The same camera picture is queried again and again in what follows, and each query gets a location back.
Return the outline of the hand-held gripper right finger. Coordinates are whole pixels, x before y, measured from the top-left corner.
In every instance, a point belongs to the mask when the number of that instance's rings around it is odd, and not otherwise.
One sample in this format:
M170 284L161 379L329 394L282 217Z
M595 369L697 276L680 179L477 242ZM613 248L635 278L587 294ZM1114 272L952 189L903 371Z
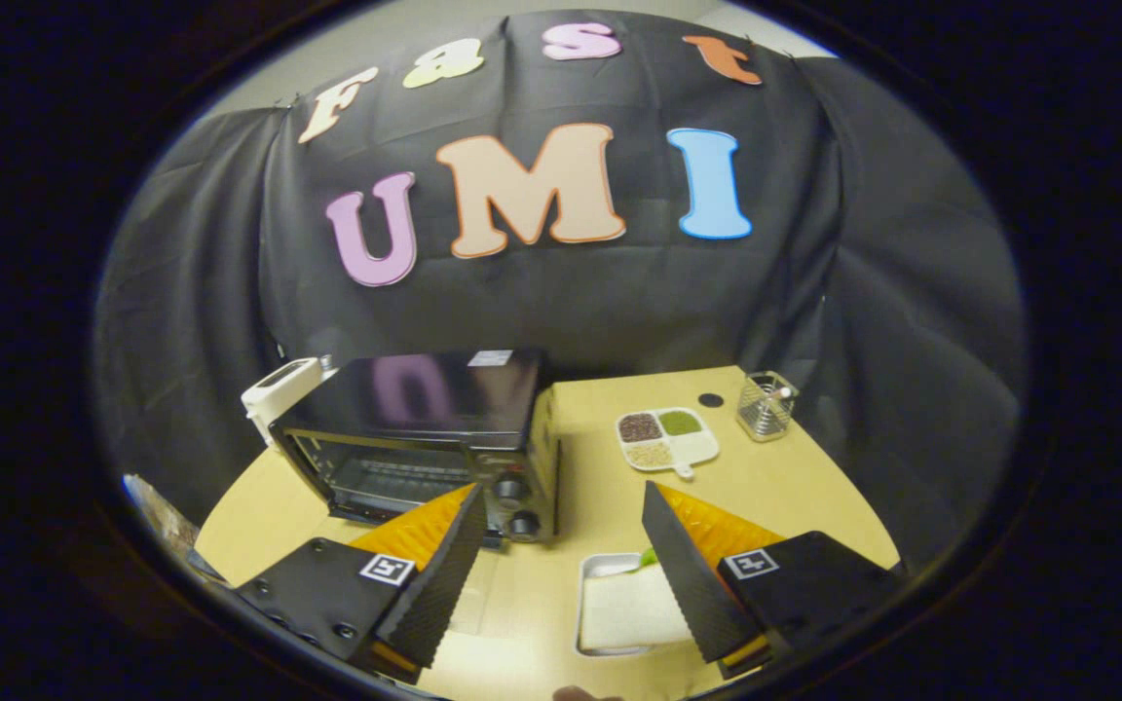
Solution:
M700 656L726 680L835 640L903 585L824 532L785 537L654 480L641 522Z

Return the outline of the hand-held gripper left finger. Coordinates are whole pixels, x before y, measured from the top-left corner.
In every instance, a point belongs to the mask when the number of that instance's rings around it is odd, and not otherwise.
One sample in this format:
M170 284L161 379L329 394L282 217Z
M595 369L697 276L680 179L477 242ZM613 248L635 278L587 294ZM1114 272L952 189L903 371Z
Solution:
M313 537L234 591L298 640L366 673L416 683L482 546L482 492L465 485L348 544Z

